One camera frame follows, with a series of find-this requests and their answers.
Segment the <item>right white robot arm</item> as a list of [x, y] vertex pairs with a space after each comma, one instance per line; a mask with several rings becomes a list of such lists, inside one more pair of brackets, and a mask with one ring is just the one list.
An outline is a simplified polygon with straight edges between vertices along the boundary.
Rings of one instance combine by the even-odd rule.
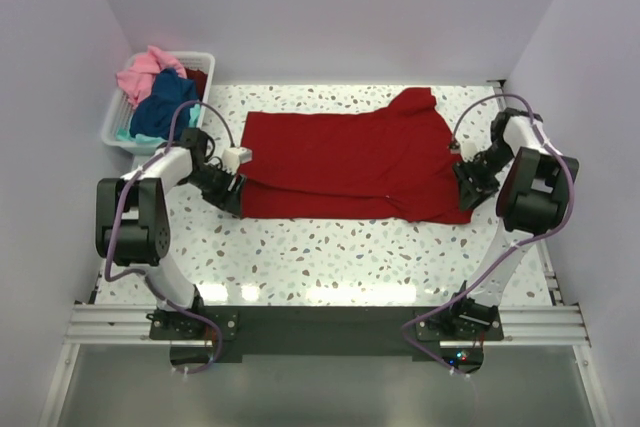
[[474, 274], [440, 314], [442, 330], [459, 340], [498, 327], [504, 290], [532, 244], [560, 228], [573, 205], [577, 159], [560, 154], [544, 135], [542, 118], [507, 108], [490, 128], [491, 145], [453, 166], [459, 207], [471, 211], [496, 196], [498, 227]]

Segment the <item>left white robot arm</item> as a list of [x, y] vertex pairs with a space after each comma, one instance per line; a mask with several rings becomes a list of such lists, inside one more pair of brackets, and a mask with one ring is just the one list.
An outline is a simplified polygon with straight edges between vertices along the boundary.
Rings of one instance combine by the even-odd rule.
[[213, 139], [198, 128], [179, 142], [160, 147], [146, 163], [119, 178], [99, 181], [95, 245], [105, 261], [104, 278], [138, 277], [156, 299], [150, 315], [156, 331], [179, 339], [221, 342], [223, 332], [206, 313], [198, 288], [187, 280], [170, 253], [171, 233], [165, 197], [174, 187], [197, 188], [208, 204], [236, 217], [242, 214], [246, 179], [242, 165], [252, 159], [246, 147], [230, 146], [213, 156]]

